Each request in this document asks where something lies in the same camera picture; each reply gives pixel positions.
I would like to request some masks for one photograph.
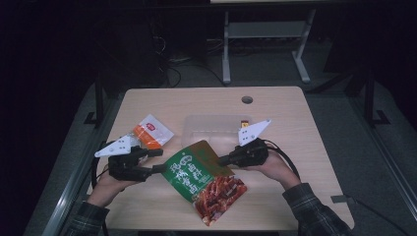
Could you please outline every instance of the cable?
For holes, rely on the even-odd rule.
[[[289,158],[289,156],[288,156],[287,154],[285,154],[285,152],[284,152],[284,151],[282,151],[282,150],[278,147],[278,145],[276,145],[275,143],[273,143],[273,142],[271,142],[271,141],[269,141],[269,140],[264,140],[264,142],[268,142],[268,143],[270,143],[270,144],[274,145],[274,147],[268,147],[268,149],[271,149],[271,150],[274,150],[274,151],[278,152],[278,154],[280,154],[280,155],[281,155],[281,156],[285,159],[285,161],[288,163],[289,167],[292,169],[292,172],[294,172],[294,174],[298,177],[298,179],[300,179],[300,180],[301,180],[301,178],[300,178],[300,174],[298,173],[297,168],[295,167],[294,163],[293,163],[293,162],[292,162],[292,160]]]
[[[175,85],[171,85],[171,82],[169,81],[169,78],[167,78],[167,83],[168,83],[168,87],[169,88],[175,88],[175,87],[177,87],[179,84],[180,84],[180,82],[181,82],[181,79],[182,79],[182,77],[181,77],[181,73],[179,72],[179,71],[177,71],[177,70],[175,70],[174,68],[172,68],[172,67],[168,67],[167,68],[167,70],[172,70],[172,71],[174,71],[174,72],[176,72],[177,74],[178,74],[178,81],[177,81],[177,83],[175,83]]]
[[[91,186],[94,189],[95,186],[97,185],[97,179],[98,177],[100,177],[103,173],[105,173],[108,169],[103,170],[103,172],[101,172],[101,174],[96,175],[97,173],[97,165],[98,162],[100,161],[100,158],[94,158],[91,162],[91,168],[90,168],[90,174],[91,174]],[[109,236],[108,234],[108,229],[107,229],[107,225],[105,223],[105,221],[103,221],[103,224],[101,225],[101,229],[103,230],[103,234],[105,236]]]
[[[392,220],[388,219],[386,216],[382,215],[381,213],[379,213],[377,210],[371,208],[370,206],[364,204],[363,202],[349,196],[346,194],[343,194],[346,198],[353,200],[353,202],[355,202],[355,204],[359,204],[362,207],[366,208],[368,211],[374,213],[375,215],[379,216],[380,218],[382,218],[383,220],[385,220],[386,222],[388,222],[389,224],[391,224],[393,227],[395,227],[398,231],[400,231],[401,233],[403,233],[404,235],[410,236],[407,232],[405,232],[404,229],[402,229],[399,225],[397,225],[396,223],[394,223]]]
[[[201,67],[204,68],[206,70],[208,70],[209,72],[211,72],[220,82],[223,86],[226,86],[226,84],[223,82],[223,80],[210,68],[206,67],[206,66],[202,66],[202,65],[198,65],[198,64],[194,64],[194,65],[177,65],[176,67]]]

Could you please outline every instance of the wooden table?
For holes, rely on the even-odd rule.
[[[253,102],[245,104],[243,96]],[[303,182],[312,186],[323,204],[332,208],[350,227],[354,222],[346,203],[334,204],[330,196],[342,195],[328,154],[303,92],[296,87],[257,88],[152,88],[129,90],[120,107],[108,141],[117,140],[152,114],[175,136],[164,147],[164,162],[179,151],[184,120],[192,114],[243,114],[257,123],[272,120],[260,138],[275,142],[296,165]],[[101,172],[107,159],[98,164]],[[245,193],[218,222],[205,226],[192,205],[160,174],[120,193],[109,206],[109,228],[139,230],[296,230],[290,207],[279,183],[254,171],[234,170],[248,186]]]

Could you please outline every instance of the snack package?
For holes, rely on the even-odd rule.
[[[165,179],[190,203],[207,226],[216,222],[246,191],[246,185],[218,156],[207,141],[185,147],[165,164]]]
[[[148,149],[161,148],[174,134],[152,115],[148,115],[133,131],[133,135]]]

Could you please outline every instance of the transparent box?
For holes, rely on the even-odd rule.
[[[185,148],[205,140],[218,156],[227,155],[239,145],[242,121],[252,124],[248,115],[189,115],[184,121],[181,145]]]

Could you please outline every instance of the sleeve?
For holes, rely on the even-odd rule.
[[[94,206],[83,202],[77,215],[74,217],[66,236],[90,236],[97,235],[101,225],[107,216],[109,209]]]
[[[297,185],[282,196],[300,223],[301,235],[352,235],[349,226],[320,202],[308,183]]]

